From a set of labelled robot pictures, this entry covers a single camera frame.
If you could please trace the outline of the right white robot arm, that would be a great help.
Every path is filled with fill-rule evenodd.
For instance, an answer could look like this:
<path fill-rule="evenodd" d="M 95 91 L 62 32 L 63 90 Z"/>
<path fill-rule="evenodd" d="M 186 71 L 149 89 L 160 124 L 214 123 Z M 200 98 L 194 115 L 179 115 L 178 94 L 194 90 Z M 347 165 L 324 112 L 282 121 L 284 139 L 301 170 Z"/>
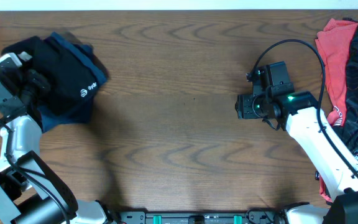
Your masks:
<path fill-rule="evenodd" d="M 238 95 L 240 119 L 275 119 L 305 151 L 323 180 L 330 208 L 298 204 L 285 208 L 276 223 L 358 223 L 358 161 L 327 122 L 308 91 L 274 98 Z"/>

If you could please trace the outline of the black t-shirt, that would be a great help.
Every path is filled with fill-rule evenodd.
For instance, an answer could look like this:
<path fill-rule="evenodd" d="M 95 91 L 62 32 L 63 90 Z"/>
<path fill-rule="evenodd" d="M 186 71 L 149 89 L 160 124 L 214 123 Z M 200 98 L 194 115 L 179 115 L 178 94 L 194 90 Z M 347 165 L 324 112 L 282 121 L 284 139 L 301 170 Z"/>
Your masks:
<path fill-rule="evenodd" d="M 42 102 L 57 116 L 76 110 L 106 81 L 104 73 L 82 50 L 56 37 L 42 40 L 33 36 L 7 46 L 1 53 L 10 52 L 27 52 L 32 56 L 30 67 L 45 76 L 51 85 Z"/>

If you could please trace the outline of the red t-shirt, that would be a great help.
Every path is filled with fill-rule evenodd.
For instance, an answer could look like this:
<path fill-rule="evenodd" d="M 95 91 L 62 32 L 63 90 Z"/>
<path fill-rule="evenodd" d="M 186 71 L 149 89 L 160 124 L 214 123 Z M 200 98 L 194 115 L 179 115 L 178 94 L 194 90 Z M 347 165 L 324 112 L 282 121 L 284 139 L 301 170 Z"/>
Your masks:
<path fill-rule="evenodd" d="M 346 121 L 346 72 L 351 40 L 358 28 L 358 22 L 330 19 L 315 40 L 318 53 L 324 62 L 325 85 L 333 110 L 327 121 L 334 128 L 341 128 Z"/>

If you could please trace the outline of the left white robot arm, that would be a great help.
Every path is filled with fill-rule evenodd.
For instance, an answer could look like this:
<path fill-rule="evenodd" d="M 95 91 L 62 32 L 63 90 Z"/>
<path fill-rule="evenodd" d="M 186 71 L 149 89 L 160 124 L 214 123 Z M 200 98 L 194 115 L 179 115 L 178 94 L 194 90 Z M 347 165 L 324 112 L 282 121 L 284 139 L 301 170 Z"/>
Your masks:
<path fill-rule="evenodd" d="M 118 223 L 99 200 L 77 200 L 41 159 L 43 101 L 64 101 L 70 84 L 33 68 L 0 68 L 0 220 L 3 223 Z"/>

